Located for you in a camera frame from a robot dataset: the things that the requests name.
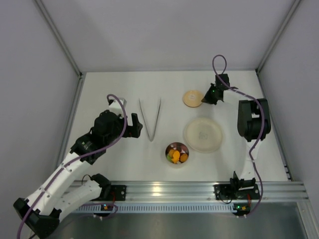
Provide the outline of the beige round lid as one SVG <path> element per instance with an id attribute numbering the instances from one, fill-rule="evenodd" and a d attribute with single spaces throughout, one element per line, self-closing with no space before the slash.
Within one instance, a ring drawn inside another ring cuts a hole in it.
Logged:
<path id="1" fill-rule="evenodd" d="M 182 101 L 188 107 L 196 108 L 202 104 L 201 100 L 203 99 L 203 97 L 204 96 L 202 92 L 198 90 L 190 90 L 183 95 Z"/>

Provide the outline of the metal tongs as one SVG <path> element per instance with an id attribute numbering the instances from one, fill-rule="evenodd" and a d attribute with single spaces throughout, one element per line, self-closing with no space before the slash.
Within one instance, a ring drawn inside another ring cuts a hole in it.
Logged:
<path id="1" fill-rule="evenodd" d="M 147 112 L 147 108 L 141 99 L 138 100 L 138 104 L 139 104 L 139 109 L 142 115 L 142 120 L 143 120 L 143 124 L 144 124 L 144 128 L 145 128 L 148 140 L 150 142 L 153 142 L 155 139 L 155 135 L 156 135 L 156 131 L 157 131 L 158 123 L 159 123 L 162 99 L 159 98 L 156 111 L 153 116 L 149 112 Z"/>

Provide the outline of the orange round food piece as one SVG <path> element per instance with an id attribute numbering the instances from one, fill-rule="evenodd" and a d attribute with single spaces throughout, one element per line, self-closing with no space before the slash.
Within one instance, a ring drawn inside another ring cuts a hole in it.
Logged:
<path id="1" fill-rule="evenodd" d="M 188 155 L 187 154 L 182 154 L 179 158 L 180 162 L 184 163 L 186 162 L 188 159 Z"/>

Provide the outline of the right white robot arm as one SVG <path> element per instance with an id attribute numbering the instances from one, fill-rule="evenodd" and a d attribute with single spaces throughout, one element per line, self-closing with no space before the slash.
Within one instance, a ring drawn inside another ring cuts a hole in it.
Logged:
<path id="1" fill-rule="evenodd" d="M 265 98 L 255 98 L 231 87 L 227 74 L 216 74 L 215 82 L 210 84 L 209 89 L 201 99 L 203 103 L 216 105 L 219 101 L 226 102 L 226 92 L 233 92 L 239 97 L 235 100 L 237 106 L 237 131 L 248 143 L 248 157 L 252 164 L 260 186 L 260 195 L 263 195 L 263 182 L 257 169 L 256 159 L 253 155 L 257 151 L 258 144 L 266 138 L 271 131 L 271 120 L 268 101 Z"/>

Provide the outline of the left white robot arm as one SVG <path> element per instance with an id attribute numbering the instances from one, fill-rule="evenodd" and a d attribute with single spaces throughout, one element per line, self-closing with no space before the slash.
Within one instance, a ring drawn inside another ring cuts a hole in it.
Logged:
<path id="1" fill-rule="evenodd" d="M 57 229 L 62 220 L 83 204 L 110 198 L 111 181 L 97 173 L 75 191 L 66 193 L 75 179 L 92 166 L 106 150 L 122 137 L 139 138 L 143 125 L 136 113 L 128 125 L 126 114 L 106 110 L 94 120 L 89 132 L 79 137 L 70 152 L 52 175 L 31 195 L 18 198 L 13 207 L 21 218 L 17 231 L 20 238 L 24 225 L 36 236 L 45 239 Z"/>

